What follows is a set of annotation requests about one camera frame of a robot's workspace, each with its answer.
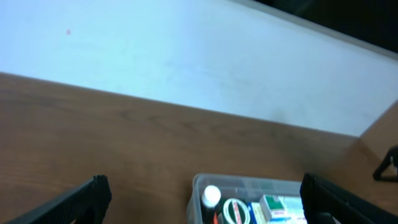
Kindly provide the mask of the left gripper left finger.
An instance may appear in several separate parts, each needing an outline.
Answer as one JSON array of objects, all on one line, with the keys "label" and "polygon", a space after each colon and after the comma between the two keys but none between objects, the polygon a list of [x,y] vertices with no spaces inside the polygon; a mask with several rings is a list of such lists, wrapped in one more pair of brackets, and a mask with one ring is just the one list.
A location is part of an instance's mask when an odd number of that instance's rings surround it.
[{"label": "left gripper left finger", "polygon": [[84,184],[10,220],[9,223],[102,223],[111,199],[108,178],[105,175],[95,175]]}]

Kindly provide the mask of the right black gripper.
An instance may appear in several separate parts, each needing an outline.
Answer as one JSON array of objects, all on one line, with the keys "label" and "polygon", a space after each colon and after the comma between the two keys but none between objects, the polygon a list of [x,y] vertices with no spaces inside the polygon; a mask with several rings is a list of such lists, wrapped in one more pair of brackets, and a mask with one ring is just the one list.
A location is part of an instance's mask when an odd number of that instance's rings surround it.
[{"label": "right black gripper", "polygon": [[389,168],[389,166],[393,166],[397,171],[397,146],[391,147],[381,164],[373,173],[373,179],[375,181],[381,182],[397,182],[397,175],[383,176],[382,173]]}]

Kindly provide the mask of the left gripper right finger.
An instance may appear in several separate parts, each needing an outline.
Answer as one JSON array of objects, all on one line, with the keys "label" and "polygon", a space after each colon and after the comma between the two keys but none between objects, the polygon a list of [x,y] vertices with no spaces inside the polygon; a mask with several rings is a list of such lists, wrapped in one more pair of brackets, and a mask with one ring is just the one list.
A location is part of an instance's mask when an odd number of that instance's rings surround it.
[{"label": "left gripper right finger", "polygon": [[397,216],[315,174],[306,173],[300,186],[308,223],[391,223]]}]

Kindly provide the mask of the white green medicine box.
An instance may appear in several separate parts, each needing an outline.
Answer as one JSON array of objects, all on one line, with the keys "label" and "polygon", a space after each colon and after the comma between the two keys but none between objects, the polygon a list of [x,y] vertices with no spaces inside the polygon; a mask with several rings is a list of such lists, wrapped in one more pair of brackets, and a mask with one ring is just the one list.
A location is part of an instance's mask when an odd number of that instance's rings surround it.
[{"label": "white green medicine box", "polygon": [[263,195],[259,203],[269,223],[307,222],[300,197]]}]

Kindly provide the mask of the dark green square box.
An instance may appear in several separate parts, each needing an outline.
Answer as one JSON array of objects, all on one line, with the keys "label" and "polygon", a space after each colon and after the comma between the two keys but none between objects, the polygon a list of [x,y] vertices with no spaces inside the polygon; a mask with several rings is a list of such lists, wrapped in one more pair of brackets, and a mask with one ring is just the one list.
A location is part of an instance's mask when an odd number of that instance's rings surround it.
[{"label": "dark green square box", "polygon": [[250,224],[248,206],[237,198],[222,198],[217,211],[219,224]]}]

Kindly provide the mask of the red orange small box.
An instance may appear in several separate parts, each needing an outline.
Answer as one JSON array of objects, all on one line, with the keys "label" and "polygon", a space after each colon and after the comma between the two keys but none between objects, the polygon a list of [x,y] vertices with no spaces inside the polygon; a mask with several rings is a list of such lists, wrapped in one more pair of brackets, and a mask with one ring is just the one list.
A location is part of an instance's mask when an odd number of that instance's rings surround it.
[{"label": "red orange small box", "polygon": [[217,217],[216,213],[214,214],[214,217],[213,217],[213,224],[218,224],[218,217]]}]

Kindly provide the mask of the black bottle white cap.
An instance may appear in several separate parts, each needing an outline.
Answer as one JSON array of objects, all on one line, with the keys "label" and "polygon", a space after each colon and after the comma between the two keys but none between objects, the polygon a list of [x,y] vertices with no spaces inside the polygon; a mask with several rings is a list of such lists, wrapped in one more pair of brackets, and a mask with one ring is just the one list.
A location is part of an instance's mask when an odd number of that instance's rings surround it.
[{"label": "black bottle white cap", "polygon": [[213,224],[217,218],[218,204],[221,200],[221,191],[215,185],[208,185],[200,197],[201,217],[204,224]]}]

